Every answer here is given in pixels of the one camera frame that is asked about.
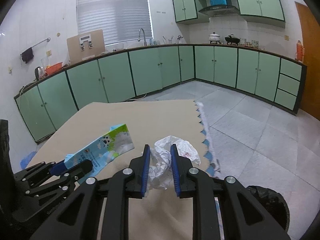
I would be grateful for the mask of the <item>cardboard box with scale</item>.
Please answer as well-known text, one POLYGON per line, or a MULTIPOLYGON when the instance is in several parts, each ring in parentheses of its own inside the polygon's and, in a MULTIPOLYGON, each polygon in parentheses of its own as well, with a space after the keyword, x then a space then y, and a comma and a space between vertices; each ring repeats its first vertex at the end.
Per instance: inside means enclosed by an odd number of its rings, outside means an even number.
POLYGON ((67 48, 71 64, 97 57, 105 52, 103 30, 70 37, 67 39, 67 48))

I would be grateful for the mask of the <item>white plastic bag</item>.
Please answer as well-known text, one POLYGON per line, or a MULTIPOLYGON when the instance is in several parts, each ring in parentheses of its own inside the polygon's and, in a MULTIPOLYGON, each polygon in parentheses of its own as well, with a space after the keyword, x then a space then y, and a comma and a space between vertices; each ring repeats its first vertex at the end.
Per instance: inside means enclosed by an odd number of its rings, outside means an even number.
POLYGON ((178 155, 191 160, 192 164, 200 165, 200 156, 193 145, 181 138, 169 135, 156 141, 150 147, 150 166, 147 190, 166 190, 173 182, 171 168, 171 146, 175 144, 178 155))

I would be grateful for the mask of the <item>brown wooden door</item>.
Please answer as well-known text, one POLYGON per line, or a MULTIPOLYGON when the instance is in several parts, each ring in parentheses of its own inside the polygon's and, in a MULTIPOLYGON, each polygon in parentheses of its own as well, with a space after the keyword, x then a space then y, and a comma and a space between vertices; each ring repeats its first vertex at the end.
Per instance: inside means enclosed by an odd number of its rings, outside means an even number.
POLYGON ((309 7, 296 3, 302 29, 304 60, 307 66, 301 109, 319 119, 319 23, 309 7))

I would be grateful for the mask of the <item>light blue milk carton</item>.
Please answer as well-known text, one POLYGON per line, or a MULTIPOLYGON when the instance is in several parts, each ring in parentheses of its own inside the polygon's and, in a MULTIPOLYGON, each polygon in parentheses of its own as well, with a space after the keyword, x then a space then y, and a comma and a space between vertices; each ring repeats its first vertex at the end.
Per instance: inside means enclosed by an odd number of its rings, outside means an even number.
POLYGON ((65 157, 67 169, 88 159, 93 164, 92 172, 85 175, 85 178, 96 176, 102 169, 114 161, 118 156, 129 152, 135 146, 131 139, 129 130, 125 124, 112 126, 105 135, 102 135, 75 154, 65 157))

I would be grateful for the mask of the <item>wall towel bar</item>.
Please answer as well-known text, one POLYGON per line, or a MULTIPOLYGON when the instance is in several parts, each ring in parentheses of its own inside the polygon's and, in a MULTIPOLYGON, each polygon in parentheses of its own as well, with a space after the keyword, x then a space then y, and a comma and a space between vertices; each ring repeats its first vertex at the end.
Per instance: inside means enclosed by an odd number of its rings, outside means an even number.
POLYGON ((51 40, 50 37, 40 41, 40 42, 37 42, 35 45, 31 46, 31 48, 34 48, 35 46, 38 46, 39 44, 42 44, 43 42, 49 42, 51 40))

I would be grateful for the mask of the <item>orange thermos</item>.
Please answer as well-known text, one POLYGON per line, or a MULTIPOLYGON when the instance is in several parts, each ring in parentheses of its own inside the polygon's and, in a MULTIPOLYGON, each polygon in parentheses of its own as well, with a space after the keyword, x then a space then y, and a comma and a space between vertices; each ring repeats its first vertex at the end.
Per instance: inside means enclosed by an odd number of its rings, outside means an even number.
POLYGON ((296 61, 303 62, 304 59, 304 47, 300 40, 296 44, 296 61))

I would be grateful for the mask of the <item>electric kettle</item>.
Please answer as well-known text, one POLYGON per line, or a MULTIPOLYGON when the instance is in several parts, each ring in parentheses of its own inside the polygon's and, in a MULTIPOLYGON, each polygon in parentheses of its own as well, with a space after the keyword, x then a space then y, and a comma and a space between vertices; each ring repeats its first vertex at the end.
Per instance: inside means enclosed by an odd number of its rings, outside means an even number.
POLYGON ((36 81, 39 81, 39 80, 43 79, 46 76, 44 68, 40 67, 40 66, 35 68, 34 74, 35 74, 36 81))

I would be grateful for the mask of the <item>black range hood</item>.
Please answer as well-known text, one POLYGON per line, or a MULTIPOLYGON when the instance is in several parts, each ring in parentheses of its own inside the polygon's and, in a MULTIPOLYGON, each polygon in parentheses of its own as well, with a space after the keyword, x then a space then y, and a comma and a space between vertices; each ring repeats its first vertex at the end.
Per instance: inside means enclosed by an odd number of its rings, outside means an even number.
POLYGON ((205 7, 199 11, 201 14, 205 14, 209 17, 217 17, 222 15, 240 15, 240 10, 233 5, 212 5, 205 7))

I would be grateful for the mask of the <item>blue plastic bag on floor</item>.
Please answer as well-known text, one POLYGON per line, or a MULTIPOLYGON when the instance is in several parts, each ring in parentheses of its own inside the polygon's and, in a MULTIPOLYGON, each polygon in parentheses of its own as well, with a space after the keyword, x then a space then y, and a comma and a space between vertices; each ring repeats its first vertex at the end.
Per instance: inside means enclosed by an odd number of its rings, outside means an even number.
POLYGON ((28 164, 31 162, 31 160, 35 155, 36 155, 36 151, 33 151, 21 160, 20 166, 22 170, 27 168, 28 164))

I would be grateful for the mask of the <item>window with white blinds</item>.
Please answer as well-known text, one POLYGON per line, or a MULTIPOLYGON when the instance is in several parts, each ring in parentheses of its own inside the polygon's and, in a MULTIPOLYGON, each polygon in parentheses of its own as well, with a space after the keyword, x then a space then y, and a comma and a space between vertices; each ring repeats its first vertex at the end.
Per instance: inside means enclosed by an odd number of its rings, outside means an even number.
POLYGON ((78 33, 102 30, 104 44, 153 38, 149 0, 76 0, 78 33))

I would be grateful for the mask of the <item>dark hanging towel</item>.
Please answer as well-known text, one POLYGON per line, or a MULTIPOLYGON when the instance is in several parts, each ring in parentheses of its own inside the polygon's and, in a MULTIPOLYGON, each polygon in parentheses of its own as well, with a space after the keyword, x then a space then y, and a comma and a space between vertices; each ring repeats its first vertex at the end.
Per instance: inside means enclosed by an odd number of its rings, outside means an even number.
POLYGON ((22 61, 23 61, 25 64, 28 64, 28 63, 34 58, 33 48, 30 47, 30 48, 28 48, 27 50, 25 50, 25 51, 21 54, 21 58, 22 58, 22 61))

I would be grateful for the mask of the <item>green lower kitchen cabinets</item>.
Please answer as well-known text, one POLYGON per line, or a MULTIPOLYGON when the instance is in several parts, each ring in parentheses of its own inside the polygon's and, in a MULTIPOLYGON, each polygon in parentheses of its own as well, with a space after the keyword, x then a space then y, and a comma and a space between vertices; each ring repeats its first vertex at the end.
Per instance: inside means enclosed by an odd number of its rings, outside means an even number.
POLYGON ((296 114, 306 65, 251 48, 183 44, 129 49, 89 59, 25 86, 14 97, 36 143, 93 102, 123 102, 199 80, 296 114))

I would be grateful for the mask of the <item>black trash bin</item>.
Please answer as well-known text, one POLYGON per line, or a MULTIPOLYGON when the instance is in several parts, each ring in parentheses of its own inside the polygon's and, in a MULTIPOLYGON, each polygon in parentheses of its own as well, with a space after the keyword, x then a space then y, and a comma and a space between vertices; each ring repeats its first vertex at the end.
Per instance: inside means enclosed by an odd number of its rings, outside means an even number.
POLYGON ((269 188, 250 185, 246 187, 258 202, 270 213, 279 225, 288 232, 290 226, 290 211, 284 197, 269 188))

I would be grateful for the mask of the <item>black wok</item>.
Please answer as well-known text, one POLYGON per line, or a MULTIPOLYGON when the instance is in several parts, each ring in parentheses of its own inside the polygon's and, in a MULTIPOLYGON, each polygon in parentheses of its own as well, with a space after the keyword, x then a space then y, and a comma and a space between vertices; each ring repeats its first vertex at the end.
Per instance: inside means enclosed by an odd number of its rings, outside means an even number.
POLYGON ((235 37, 233 34, 227 35, 225 41, 228 45, 238 45, 240 43, 240 38, 235 37))

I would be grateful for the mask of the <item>orange plastic basin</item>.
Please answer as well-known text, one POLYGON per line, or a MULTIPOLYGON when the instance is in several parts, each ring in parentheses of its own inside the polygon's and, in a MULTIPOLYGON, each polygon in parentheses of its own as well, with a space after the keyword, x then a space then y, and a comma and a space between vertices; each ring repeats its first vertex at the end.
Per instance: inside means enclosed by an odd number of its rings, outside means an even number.
POLYGON ((47 75, 52 75, 62 69, 62 62, 56 63, 52 66, 47 66, 45 72, 47 75))

